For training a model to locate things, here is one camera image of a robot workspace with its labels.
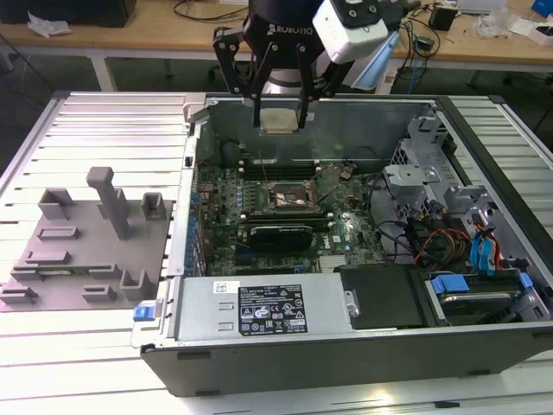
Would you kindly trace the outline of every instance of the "power supply label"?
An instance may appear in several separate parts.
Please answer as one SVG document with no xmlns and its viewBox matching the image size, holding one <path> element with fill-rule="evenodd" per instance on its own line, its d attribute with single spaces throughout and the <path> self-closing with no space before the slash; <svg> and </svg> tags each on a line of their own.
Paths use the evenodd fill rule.
<svg viewBox="0 0 553 415">
<path fill-rule="evenodd" d="M 307 333 L 302 286 L 240 287 L 238 331 L 241 335 Z"/>
</svg>

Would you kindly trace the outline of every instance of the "blue latch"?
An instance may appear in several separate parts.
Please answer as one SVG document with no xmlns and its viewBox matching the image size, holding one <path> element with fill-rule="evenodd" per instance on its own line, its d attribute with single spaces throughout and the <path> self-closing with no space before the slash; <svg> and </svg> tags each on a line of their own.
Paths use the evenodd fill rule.
<svg viewBox="0 0 553 415">
<path fill-rule="evenodd" d="M 470 291 L 462 274 L 442 274 L 430 281 L 436 294 Z"/>
<path fill-rule="evenodd" d="M 521 272 L 520 275 L 518 275 L 518 277 L 520 278 L 520 283 L 522 284 L 525 290 L 529 290 L 534 286 L 534 283 L 532 283 L 530 275 L 528 275 L 526 272 Z"/>
<path fill-rule="evenodd" d="M 135 322 L 153 322 L 156 319 L 156 306 L 138 305 L 132 319 Z"/>
<path fill-rule="evenodd" d="M 484 271 L 487 275 L 493 275 L 493 270 L 488 264 L 489 256 L 492 251 L 492 241 L 488 238 L 482 239 L 478 233 L 474 235 L 473 244 L 470 248 L 470 263 L 472 266 L 478 266 L 480 271 Z"/>
</svg>

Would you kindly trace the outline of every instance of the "gray block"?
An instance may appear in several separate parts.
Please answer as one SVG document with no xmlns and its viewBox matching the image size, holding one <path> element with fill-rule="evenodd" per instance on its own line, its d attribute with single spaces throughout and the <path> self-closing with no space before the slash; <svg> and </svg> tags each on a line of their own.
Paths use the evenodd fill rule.
<svg viewBox="0 0 553 415">
<path fill-rule="evenodd" d="M 129 235 L 127 201 L 121 189 L 116 192 L 113 188 L 112 179 L 111 167 L 92 167 L 86 175 L 86 182 L 96 189 L 102 201 L 103 215 L 109 218 L 118 238 L 123 240 Z"/>
<path fill-rule="evenodd" d="M 44 277 L 37 270 L 11 270 L 15 281 L 42 281 Z"/>
<path fill-rule="evenodd" d="M 38 207 L 49 220 L 67 220 L 64 207 L 72 205 L 73 199 L 64 188 L 47 188 L 38 202 Z"/>
<path fill-rule="evenodd" d="M 25 262 L 27 264 L 66 264 L 69 262 L 71 255 L 67 251 L 50 251 L 50 252 L 37 252 L 29 251 Z"/>
<path fill-rule="evenodd" d="M 38 294 L 23 285 L 7 285 L 2 288 L 2 292 L 0 293 L 0 301 L 3 301 L 5 304 L 33 304 L 36 298 L 38 298 Z"/>
<path fill-rule="evenodd" d="M 127 270 L 123 271 L 119 288 L 129 301 L 142 301 L 153 294 L 154 285 L 149 281 L 148 273 L 142 270 L 138 281 L 134 281 Z"/>
<path fill-rule="evenodd" d="M 88 273 L 94 279 L 120 279 L 123 272 L 117 264 L 112 264 L 110 268 L 91 269 Z"/>
<path fill-rule="evenodd" d="M 79 229 L 77 227 L 46 227 L 36 235 L 40 240 L 77 239 Z"/>
<path fill-rule="evenodd" d="M 166 220 L 167 211 L 161 193 L 145 193 L 142 198 L 142 210 L 145 220 Z"/>
<path fill-rule="evenodd" d="M 60 225 L 42 216 L 10 280 L 12 283 L 21 280 L 40 296 L 40 301 L 0 303 L 0 312 L 132 309 L 140 300 L 127 299 L 120 288 L 123 270 L 128 270 L 134 279 L 139 279 L 145 270 L 153 286 L 150 298 L 154 297 L 170 214 L 166 220 L 145 220 L 142 200 L 127 201 L 129 238 L 119 240 L 111 222 L 102 219 L 97 204 L 97 201 L 76 201 L 73 206 L 64 207 L 69 220 L 63 222 L 63 227 L 79 229 L 77 239 L 41 240 L 38 237 L 41 230 Z M 166 212 L 172 211 L 171 201 L 165 201 L 164 205 Z M 70 252 L 70 258 L 66 264 L 28 264 L 25 261 L 28 252 Z M 98 283 L 110 285 L 117 298 L 113 302 L 87 302 L 81 295 L 83 286 Z"/>
<path fill-rule="evenodd" d="M 95 284 L 83 286 L 81 296 L 88 303 L 114 302 L 118 294 L 108 284 Z"/>
</svg>

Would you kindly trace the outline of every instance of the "motherboard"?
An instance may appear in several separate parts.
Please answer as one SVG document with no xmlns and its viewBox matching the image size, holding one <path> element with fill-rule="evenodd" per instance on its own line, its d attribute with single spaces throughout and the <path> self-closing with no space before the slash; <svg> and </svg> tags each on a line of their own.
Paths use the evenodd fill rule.
<svg viewBox="0 0 553 415">
<path fill-rule="evenodd" d="M 200 165 L 207 276 L 332 272 L 383 262 L 366 209 L 374 175 L 353 164 Z"/>
</svg>

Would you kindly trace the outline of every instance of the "paper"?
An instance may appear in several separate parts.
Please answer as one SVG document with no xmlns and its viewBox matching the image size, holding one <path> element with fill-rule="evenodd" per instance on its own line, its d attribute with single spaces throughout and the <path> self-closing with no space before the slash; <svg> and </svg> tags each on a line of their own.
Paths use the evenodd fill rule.
<svg viewBox="0 0 553 415">
<path fill-rule="evenodd" d="M 28 14 L 30 22 L 27 23 L 27 27 L 41 36 L 49 38 L 54 35 L 67 35 L 71 33 L 67 22 L 50 22 L 49 20 L 42 20 L 33 16 L 30 13 Z"/>
<path fill-rule="evenodd" d="M 513 33 L 517 33 L 522 36 L 527 36 L 538 24 L 539 23 L 537 22 L 532 22 L 530 20 L 519 18 L 511 24 L 511 26 L 509 27 L 509 30 Z"/>
</svg>

